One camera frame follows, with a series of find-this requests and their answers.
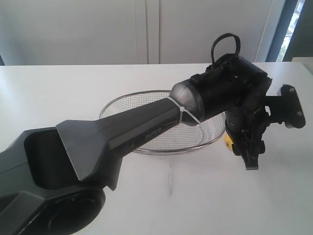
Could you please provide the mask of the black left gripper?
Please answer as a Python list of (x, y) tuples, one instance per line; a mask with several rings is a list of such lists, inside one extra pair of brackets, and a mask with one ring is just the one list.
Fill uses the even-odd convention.
[(232, 140), (232, 152), (241, 154), (246, 170), (258, 170), (258, 155), (264, 154), (263, 134), (269, 126), (266, 98), (239, 102), (225, 109), (225, 127)]

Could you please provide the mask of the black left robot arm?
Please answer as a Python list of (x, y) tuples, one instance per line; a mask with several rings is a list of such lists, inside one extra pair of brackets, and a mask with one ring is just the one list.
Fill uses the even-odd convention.
[(254, 112), (272, 80), (239, 56), (173, 86), (167, 98), (98, 120), (23, 131), (0, 154), (0, 232), (69, 235), (91, 223), (117, 186), (122, 159), (183, 123), (234, 107)]

